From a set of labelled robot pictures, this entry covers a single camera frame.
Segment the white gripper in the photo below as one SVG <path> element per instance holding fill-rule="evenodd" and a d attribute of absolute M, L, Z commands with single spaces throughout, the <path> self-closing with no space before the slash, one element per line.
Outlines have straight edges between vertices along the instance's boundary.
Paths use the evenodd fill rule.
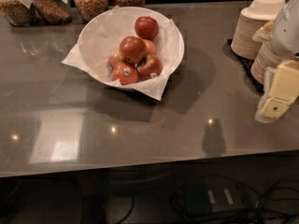
<path fill-rule="evenodd" d="M 299 97 L 299 0 L 289 0 L 278 13 L 252 36 L 256 42 L 270 40 L 272 52 L 283 59 L 276 68 L 268 67 L 264 74 L 264 94 L 258 104 L 255 119 L 270 123 L 280 119 Z"/>

